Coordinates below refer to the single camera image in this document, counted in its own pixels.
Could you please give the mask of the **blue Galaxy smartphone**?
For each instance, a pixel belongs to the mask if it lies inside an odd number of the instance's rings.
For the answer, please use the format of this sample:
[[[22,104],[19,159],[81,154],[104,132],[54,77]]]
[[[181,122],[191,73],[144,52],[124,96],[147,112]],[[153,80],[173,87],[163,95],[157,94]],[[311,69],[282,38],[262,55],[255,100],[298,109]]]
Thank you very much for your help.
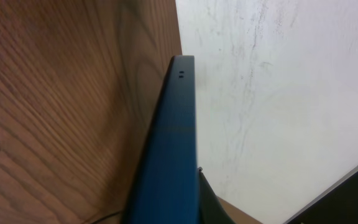
[[[122,223],[199,222],[195,58],[172,57]]]

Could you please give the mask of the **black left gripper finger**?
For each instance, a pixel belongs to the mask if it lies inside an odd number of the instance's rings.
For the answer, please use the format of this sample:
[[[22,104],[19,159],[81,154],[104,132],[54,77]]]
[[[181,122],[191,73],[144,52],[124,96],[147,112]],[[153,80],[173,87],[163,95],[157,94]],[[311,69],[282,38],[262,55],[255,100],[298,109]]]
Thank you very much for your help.
[[[201,224],[234,224],[225,212],[213,189],[203,174],[202,167],[198,168],[199,178],[199,211]]]

